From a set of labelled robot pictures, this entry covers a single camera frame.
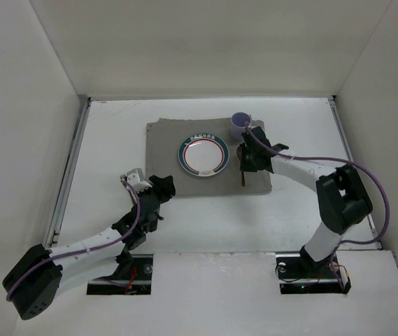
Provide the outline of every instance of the placemat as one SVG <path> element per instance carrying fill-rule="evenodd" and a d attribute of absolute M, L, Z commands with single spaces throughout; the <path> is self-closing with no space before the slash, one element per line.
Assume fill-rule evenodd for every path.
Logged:
<path fill-rule="evenodd" d="M 264 127 L 261 120 L 254 126 Z M 178 149 L 193 134 L 210 133 L 220 137 L 228 146 L 228 165 L 219 174 L 198 177 L 187 173 L 178 161 Z M 246 186 L 241 185 L 241 173 L 236 149 L 239 142 L 230 136 L 230 119 L 172 120 L 159 119 L 147 124 L 145 175 L 172 175 L 176 197 L 265 195 L 271 192 L 269 172 L 245 173 Z"/>

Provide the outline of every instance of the white table surface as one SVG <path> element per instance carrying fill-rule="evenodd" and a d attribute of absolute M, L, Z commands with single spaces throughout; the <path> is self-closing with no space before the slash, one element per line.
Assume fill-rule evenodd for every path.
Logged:
<path fill-rule="evenodd" d="M 131 201 L 119 175 L 145 170 L 145 126 L 159 118 L 207 119 L 244 111 L 265 123 L 272 144 L 297 155 L 346 158 L 332 111 L 323 98 L 221 98 L 94 101 L 62 223 L 59 245 L 95 235 L 125 215 Z M 268 195 L 172 199 L 158 230 L 135 253 L 298 251 L 320 223 L 316 195 L 271 175 Z M 347 238 L 373 237 L 368 220 Z M 371 246 L 344 246 L 375 249 Z"/>
<path fill-rule="evenodd" d="M 57 298 L 14 335 L 397 336 L 398 270 L 389 251 L 340 251 L 348 295 L 281 295 L 269 253 L 155 254 L 150 296 Z"/>

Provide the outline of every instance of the plate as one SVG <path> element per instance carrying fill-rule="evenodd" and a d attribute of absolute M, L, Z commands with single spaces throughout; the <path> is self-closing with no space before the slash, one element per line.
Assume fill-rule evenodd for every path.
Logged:
<path fill-rule="evenodd" d="M 219 174 L 229 159 L 227 144 L 209 133 L 194 134 L 184 140 L 178 150 L 178 160 L 188 173 L 207 177 Z"/>

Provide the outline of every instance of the purple cup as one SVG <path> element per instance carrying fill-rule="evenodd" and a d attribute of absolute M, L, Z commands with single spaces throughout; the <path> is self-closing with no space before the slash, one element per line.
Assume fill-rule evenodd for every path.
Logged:
<path fill-rule="evenodd" d="M 243 141 L 242 133 L 246 131 L 246 123 L 252 125 L 252 117 L 244 112 L 238 112 L 232 115 L 232 138 L 235 141 Z"/>

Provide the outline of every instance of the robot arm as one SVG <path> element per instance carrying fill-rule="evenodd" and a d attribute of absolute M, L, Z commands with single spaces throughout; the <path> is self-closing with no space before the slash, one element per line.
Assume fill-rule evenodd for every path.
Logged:
<path fill-rule="evenodd" d="M 252 132 L 262 143 L 272 147 L 261 127 L 253 128 Z M 348 229 L 360 223 L 373 210 L 357 170 L 349 164 L 331 167 L 281 157 L 261 147 L 249 133 L 244 133 L 243 138 L 245 142 L 237 152 L 243 173 L 267 170 L 286 176 L 317 193 L 322 222 L 311 240 L 301 248 L 301 264 L 311 271 L 327 263 Z M 279 143 L 272 149 L 280 152 L 288 147 Z"/>
<path fill-rule="evenodd" d="M 141 206 L 138 223 L 130 233 L 137 217 L 136 205 L 93 237 L 55 248 L 46 249 L 42 244 L 31 247 L 3 280 L 7 298 L 23 320 L 39 315 L 70 288 L 99 277 L 124 274 L 131 267 L 129 251 L 145 241 L 146 233 L 157 229 L 158 220 L 163 219 L 159 215 L 160 205 L 168 202 L 176 190 L 172 176 L 151 176 L 145 181 L 141 169 L 127 173 L 126 181 L 137 192 Z"/>

